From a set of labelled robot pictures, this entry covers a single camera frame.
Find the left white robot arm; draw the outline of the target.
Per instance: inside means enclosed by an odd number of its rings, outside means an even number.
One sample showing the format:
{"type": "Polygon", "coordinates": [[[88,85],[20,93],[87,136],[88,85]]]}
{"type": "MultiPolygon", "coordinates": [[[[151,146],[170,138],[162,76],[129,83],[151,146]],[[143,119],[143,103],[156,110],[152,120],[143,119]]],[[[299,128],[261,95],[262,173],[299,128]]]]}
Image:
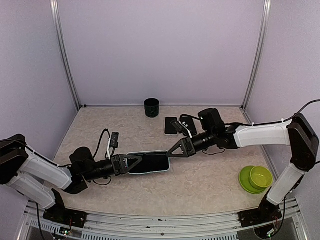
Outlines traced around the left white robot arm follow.
{"type": "Polygon", "coordinates": [[[117,154],[95,161],[87,147],[80,147],[69,157],[69,165],[59,165],[40,155],[26,143],[22,134],[0,141],[0,183],[35,201],[57,221],[70,218],[59,192],[40,183],[46,181],[58,189],[77,195],[87,183],[101,178],[127,174],[142,162],[138,155],[117,154]]]}

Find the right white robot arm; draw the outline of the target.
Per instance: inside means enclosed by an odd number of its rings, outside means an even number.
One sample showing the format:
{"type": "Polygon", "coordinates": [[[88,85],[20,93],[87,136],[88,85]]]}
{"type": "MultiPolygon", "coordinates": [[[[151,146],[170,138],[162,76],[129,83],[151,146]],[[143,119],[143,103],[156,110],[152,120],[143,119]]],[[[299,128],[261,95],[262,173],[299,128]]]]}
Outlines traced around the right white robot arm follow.
{"type": "Polygon", "coordinates": [[[320,139],[300,112],[288,119],[269,123],[224,123],[216,108],[198,113],[203,133],[180,139],[167,152],[169,158],[189,158],[212,146],[236,150],[252,146],[265,148],[270,160],[288,159],[281,175],[271,187],[266,200],[256,210],[256,218],[266,222],[275,212],[275,206],[284,198],[317,163],[320,139]]]}

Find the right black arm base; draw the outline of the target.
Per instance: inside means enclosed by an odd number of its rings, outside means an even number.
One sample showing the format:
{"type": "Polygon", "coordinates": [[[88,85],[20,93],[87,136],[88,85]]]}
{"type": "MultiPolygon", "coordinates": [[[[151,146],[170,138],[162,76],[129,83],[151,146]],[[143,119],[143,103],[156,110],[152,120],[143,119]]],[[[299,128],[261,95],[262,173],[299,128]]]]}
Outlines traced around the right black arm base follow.
{"type": "Polygon", "coordinates": [[[257,208],[240,211],[238,217],[241,227],[245,228],[281,219],[283,215],[279,205],[272,204],[264,197],[257,208]]]}

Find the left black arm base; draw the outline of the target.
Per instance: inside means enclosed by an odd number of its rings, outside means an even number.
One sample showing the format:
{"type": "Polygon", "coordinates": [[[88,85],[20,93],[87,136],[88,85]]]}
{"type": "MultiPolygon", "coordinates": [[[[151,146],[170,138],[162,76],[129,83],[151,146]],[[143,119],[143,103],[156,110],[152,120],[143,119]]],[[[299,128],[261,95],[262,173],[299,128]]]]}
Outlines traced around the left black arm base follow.
{"type": "Polygon", "coordinates": [[[83,229],[87,219],[87,213],[66,208],[60,193],[55,189],[52,189],[52,192],[55,197],[54,205],[45,209],[43,218],[55,223],[68,225],[69,227],[83,229]]]}

